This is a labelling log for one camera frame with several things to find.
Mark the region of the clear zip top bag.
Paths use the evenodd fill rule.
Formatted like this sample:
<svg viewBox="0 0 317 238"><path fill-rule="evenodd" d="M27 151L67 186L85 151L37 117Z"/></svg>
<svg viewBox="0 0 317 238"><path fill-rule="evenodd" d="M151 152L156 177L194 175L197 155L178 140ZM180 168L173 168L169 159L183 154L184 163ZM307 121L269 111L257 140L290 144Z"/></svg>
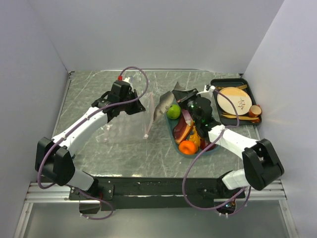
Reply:
<svg viewBox="0 0 317 238"><path fill-rule="evenodd" d="M140 99L146 109L133 115L121 112L108 124L101 127L101 135L96 137L98 142L118 143L146 139L153 123L154 99L153 92L147 90Z"/></svg>

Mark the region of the orange tangerine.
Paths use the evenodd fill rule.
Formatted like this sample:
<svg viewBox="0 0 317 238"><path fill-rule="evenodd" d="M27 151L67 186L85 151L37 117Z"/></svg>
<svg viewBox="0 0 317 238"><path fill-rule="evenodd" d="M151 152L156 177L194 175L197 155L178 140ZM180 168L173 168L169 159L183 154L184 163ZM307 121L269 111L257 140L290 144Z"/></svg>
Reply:
<svg viewBox="0 0 317 238"><path fill-rule="evenodd" d="M186 155L194 155L196 154L198 148L194 142L189 140L184 140L179 144L179 151Z"/></svg>

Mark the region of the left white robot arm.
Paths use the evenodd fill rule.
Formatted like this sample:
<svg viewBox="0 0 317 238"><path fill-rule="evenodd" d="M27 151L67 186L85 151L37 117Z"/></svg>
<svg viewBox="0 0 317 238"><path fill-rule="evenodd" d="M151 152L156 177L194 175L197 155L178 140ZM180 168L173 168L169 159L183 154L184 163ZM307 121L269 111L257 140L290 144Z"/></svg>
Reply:
<svg viewBox="0 0 317 238"><path fill-rule="evenodd" d="M121 112L133 115L143 111L145 108L132 85L122 79L116 80L111 90L95 100L72 126L52 139L43 137L38 142L35 162L38 178L45 176L54 184L77 187L85 198L95 198L99 192L98 181L75 168L73 157L76 151L96 130Z"/></svg>

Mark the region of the sliced ham piece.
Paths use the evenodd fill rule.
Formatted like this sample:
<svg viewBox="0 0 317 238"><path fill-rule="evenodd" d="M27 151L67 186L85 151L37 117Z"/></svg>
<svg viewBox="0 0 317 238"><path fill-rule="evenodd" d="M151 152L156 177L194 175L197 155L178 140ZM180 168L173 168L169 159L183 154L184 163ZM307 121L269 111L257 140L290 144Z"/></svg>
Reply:
<svg viewBox="0 0 317 238"><path fill-rule="evenodd" d="M177 125L172 130L172 135L176 144L180 144L186 140L189 133L192 131L194 123L190 120L189 124L185 121L185 118L181 115L178 119Z"/></svg>

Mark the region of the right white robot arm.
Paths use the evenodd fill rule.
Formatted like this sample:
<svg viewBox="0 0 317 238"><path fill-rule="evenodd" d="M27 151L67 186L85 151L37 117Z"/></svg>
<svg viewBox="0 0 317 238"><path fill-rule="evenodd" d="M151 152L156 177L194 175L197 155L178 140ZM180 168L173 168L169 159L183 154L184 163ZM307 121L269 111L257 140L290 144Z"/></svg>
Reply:
<svg viewBox="0 0 317 238"><path fill-rule="evenodd" d="M172 92L178 105L189 112L200 138L227 149L243 161L242 169L220 177L216 190L221 197L229 197L234 189L247 186L262 190L284 174L284 167L269 140L247 138L216 121L211 101L202 97L197 89Z"/></svg>

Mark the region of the grey toy fish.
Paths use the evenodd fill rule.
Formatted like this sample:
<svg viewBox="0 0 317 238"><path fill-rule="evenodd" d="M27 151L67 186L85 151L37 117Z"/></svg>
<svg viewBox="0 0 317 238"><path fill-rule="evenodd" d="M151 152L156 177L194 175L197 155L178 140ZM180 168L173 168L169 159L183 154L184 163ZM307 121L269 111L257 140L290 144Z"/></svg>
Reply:
<svg viewBox="0 0 317 238"><path fill-rule="evenodd" d="M159 119L168 111L168 109L172 105L175 99L175 96L172 92L173 90L185 91L185 88L182 87L179 82L176 82L174 88L171 91L167 91L160 96L159 103L154 110L154 122L159 121Z"/></svg>

